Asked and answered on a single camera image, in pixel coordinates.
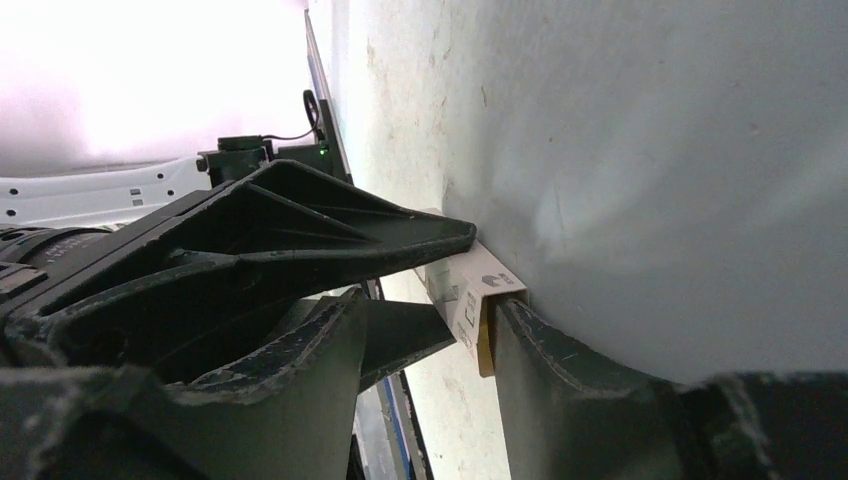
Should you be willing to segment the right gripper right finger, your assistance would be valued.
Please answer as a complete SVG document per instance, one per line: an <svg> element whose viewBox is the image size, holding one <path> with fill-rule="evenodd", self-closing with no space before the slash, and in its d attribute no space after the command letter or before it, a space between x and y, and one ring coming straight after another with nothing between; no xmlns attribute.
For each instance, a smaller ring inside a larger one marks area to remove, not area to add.
<svg viewBox="0 0 848 480"><path fill-rule="evenodd" d="M843 372L653 377L494 307L495 377L515 479L843 479Z"/></svg>

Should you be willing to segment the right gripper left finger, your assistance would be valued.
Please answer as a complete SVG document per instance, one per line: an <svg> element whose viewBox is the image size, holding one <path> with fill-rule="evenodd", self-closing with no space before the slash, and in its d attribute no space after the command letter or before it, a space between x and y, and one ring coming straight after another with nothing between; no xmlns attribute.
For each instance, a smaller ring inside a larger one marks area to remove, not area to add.
<svg viewBox="0 0 848 480"><path fill-rule="evenodd" d="M119 229L1 229L1 362L189 381L246 355L267 310L470 249L472 223L278 160Z"/></svg>

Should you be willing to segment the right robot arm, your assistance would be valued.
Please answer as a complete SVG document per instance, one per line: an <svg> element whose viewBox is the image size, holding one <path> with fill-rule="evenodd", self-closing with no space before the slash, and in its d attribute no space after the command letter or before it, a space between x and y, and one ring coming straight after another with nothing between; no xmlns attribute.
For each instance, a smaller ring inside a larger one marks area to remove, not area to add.
<svg viewBox="0 0 848 480"><path fill-rule="evenodd" d="M3 478L360 479L360 394L454 342L497 382L517 479L846 477L845 373L619 365L472 224L356 188L304 106L307 146L2 180Z"/></svg>

